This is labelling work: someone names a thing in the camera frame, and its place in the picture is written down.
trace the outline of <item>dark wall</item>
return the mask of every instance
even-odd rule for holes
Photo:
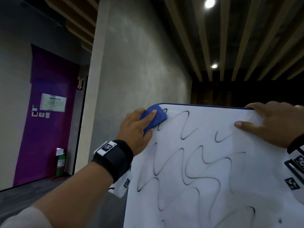
[[[192,104],[244,107],[252,102],[304,105],[304,80],[193,82]]]

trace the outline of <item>purple wall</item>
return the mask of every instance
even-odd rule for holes
[[[51,176],[56,169],[56,148],[67,150],[79,65],[32,45],[31,95],[14,184],[17,186]],[[32,117],[32,105],[40,106],[42,94],[67,98],[65,112],[49,112],[50,118]]]

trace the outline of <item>floor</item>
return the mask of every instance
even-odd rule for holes
[[[29,207],[68,178],[66,177],[60,181],[45,178],[0,192],[0,224],[7,218]]]
[[[7,218],[29,207],[66,179],[52,181],[46,178],[0,192],[0,225]],[[126,199],[127,194],[120,199],[115,195],[107,193],[97,208],[96,214],[92,218],[88,228],[122,228],[124,224]]]

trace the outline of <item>fire extinguisher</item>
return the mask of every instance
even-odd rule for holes
[[[65,166],[65,154],[62,154],[58,156],[57,168],[55,174],[56,177],[60,177],[63,175],[64,166]]]

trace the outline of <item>whiteboard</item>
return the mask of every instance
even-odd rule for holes
[[[124,228],[303,227],[286,150],[233,126],[253,110],[160,104],[168,119],[132,162]]]

